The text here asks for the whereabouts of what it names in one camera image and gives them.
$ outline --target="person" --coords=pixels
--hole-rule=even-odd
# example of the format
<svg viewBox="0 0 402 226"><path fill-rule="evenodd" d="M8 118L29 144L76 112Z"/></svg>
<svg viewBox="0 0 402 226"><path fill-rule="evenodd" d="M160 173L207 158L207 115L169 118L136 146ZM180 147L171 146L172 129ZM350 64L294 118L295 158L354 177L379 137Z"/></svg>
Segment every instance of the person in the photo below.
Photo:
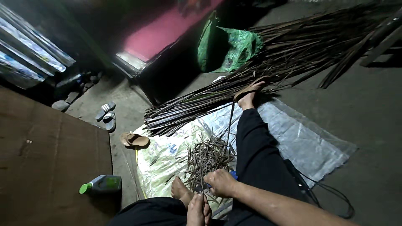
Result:
<svg viewBox="0 0 402 226"><path fill-rule="evenodd" d="M254 86L263 86L264 82ZM172 183L172 197L137 201L121 210L109 226L137 225L278 225L278 226L356 226L306 202L287 170L276 140L253 105L255 93L238 101L243 113L237 127L235 180L219 169L204 176L218 197L233 198L227 221L211 219L207 198L193 193L180 178Z"/></svg>

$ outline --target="motor oil bottle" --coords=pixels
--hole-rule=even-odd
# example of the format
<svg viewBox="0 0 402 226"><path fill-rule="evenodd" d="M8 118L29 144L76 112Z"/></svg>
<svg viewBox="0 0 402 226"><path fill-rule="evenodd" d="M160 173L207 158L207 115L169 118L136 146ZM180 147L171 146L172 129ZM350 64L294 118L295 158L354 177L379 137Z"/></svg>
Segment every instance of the motor oil bottle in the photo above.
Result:
<svg viewBox="0 0 402 226"><path fill-rule="evenodd" d="M106 194L121 190L121 177L100 175L80 187L80 194Z"/></svg>

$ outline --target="black pants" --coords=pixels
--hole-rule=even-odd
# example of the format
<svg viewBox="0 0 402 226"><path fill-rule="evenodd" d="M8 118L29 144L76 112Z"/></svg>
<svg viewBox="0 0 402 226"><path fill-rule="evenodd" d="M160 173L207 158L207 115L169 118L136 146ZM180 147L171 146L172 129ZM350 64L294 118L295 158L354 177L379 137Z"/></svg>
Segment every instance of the black pants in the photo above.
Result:
<svg viewBox="0 0 402 226"><path fill-rule="evenodd" d="M295 180L286 169L276 140L255 109L243 112L237 126L238 181L277 194L303 200ZM174 198L157 197L137 201L121 210L109 226L185 225L187 210ZM214 220L211 225L274 225L244 204L233 201L228 221Z"/></svg>

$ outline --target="green bottle cap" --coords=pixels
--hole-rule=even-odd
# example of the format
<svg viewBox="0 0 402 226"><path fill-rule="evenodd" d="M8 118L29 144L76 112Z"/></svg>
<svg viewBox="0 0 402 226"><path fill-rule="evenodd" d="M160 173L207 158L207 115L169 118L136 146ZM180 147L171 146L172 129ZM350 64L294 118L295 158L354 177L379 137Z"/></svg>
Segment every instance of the green bottle cap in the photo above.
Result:
<svg viewBox="0 0 402 226"><path fill-rule="evenodd" d="M80 194L84 194L87 193L91 190L92 184L91 183L87 183L87 184L83 184L80 187Z"/></svg>

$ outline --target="flip flop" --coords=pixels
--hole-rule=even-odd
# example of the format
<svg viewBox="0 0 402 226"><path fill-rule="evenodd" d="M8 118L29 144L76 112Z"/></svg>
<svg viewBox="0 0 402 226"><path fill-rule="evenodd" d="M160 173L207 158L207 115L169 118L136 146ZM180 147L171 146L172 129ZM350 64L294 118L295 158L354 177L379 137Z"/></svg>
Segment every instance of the flip flop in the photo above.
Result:
<svg viewBox="0 0 402 226"><path fill-rule="evenodd" d="M112 111L114 108L116 107L116 104L111 101L108 104L104 104L101 106L101 110L100 112L96 115L95 119L97 121L101 121L103 119L103 117L105 116L106 113L108 113L109 111Z"/></svg>
<svg viewBox="0 0 402 226"><path fill-rule="evenodd" d="M268 75L262 76L262 77L256 79L255 81L253 81L253 82L252 82L250 85L248 85L246 88L244 88L244 89L240 90L239 92L237 92L237 93L234 95L234 101L235 101L235 102L238 102L241 98L243 98L243 97L246 96L247 94L249 94L249 93L251 93L251 92L258 92L258 91L262 90L265 85L263 85L263 86L253 86L253 85L256 84L256 83L259 83L259 82L264 81L264 80L265 80L266 78L268 78L268 77L269 77Z"/></svg>
<svg viewBox="0 0 402 226"><path fill-rule="evenodd" d="M114 111L108 112L103 117L103 122L106 124L106 130L112 133L116 129L116 114Z"/></svg>
<svg viewBox="0 0 402 226"><path fill-rule="evenodd" d="M148 137L141 136L139 134L122 133L120 135L120 141L124 146L145 146L150 141Z"/></svg>

